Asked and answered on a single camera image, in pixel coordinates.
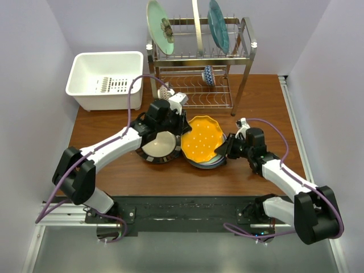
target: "dish rack shelf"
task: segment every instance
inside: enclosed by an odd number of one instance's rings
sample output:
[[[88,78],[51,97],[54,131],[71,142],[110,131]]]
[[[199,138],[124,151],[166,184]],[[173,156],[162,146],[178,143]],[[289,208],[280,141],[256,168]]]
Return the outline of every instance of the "dish rack shelf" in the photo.
[[[240,21],[235,16],[226,17],[230,49],[224,54],[213,41],[207,18],[201,18],[203,54],[198,53],[195,20],[193,18],[169,19],[175,37],[173,54],[166,55],[148,36],[147,55],[150,75],[169,82],[174,91],[188,95],[185,107],[192,108],[232,108],[235,115],[239,105],[250,68],[257,50],[257,41],[249,18]],[[203,82],[201,74],[207,65],[213,66],[216,86],[209,87]],[[235,99],[229,84],[231,65],[245,65],[243,79]],[[157,98],[159,83],[151,79],[152,94]]]

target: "teal plate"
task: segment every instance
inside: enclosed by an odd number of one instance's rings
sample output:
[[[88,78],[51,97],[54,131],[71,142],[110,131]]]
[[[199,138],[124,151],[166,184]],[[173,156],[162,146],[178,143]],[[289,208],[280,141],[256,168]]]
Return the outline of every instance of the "teal plate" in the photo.
[[[147,5],[147,21],[150,36],[160,50],[170,55],[175,49],[174,36],[168,15],[162,6],[155,0],[150,0]]]
[[[224,54],[228,54],[230,47],[229,34],[228,30],[226,29],[224,16],[215,0],[210,1],[210,10],[207,15],[207,19],[214,42]]]

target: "metal dish rack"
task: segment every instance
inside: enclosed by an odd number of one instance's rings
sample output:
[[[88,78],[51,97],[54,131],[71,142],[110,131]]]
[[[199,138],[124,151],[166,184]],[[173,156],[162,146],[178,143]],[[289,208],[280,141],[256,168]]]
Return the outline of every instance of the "metal dish rack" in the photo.
[[[225,23],[230,39],[230,51],[225,55],[211,36],[207,18],[201,18],[204,53],[198,54],[195,21],[193,18],[172,18],[169,20],[175,37],[175,50],[165,55],[148,36],[147,54],[150,75],[172,85],[175,92],[188,95],[185,107],[189,108],[232,108],[235,115],[250,68],[257,50],[257,41],[249,18],[226,17]],[[201,73],[205,66],[212,65],[216,86],[209,87],[203,82]],[[245,65],[243,79],[233,102],[229,84],[231,65]],[[157,98],[159,83],[151,79],[152,94]]]

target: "wood grain surface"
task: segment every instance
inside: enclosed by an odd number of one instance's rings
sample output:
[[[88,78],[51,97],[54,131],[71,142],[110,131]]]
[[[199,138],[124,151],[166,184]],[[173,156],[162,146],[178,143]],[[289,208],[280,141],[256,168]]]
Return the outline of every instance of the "wood grain surface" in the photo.
[[[233,96],[238,90],[241,75],[230,75]],[[133,110],[133,119],[148,109],[152,102],[151,87],[144,80],[143,103],[138,111]],[[304,176],[300,155],[282,90],[277,75],[250,75],[237,111],[231,109],[188,109],[188,120],[196,115],[209,115],[216,119],[224,133],[236,133],[236,120],[263,118],[272,122],[287,138],[289,156],[286,165]],[[117,133],[127,123],[127,111],[91,111],[80,107],[73,129],[70,146],[83,148],[102,141]],[[285,146],[280,136],[264,123],[250,122],[250,126],[264,130],[268,150],[283,156]],[[212,170],[197,169],[183,156],[166,163],[151,164],[135,152],[113,161],[97,175],[96,185],[110,195],[167,195],[167,196],[238,196],[282,194],[273,183],[251,172],[246,159],[228,160],[226,166]]]

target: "yellow plate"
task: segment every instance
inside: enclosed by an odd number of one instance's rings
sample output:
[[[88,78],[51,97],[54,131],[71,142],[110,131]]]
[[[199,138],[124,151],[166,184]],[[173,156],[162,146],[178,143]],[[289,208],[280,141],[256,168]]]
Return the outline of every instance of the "yellow plate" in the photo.
[[[222,145],[220,125],[208,115],[196,116],[188,124],[192,131],[181,137],[183,153],[196,163],[209,161],[216,156],[214,150]]]

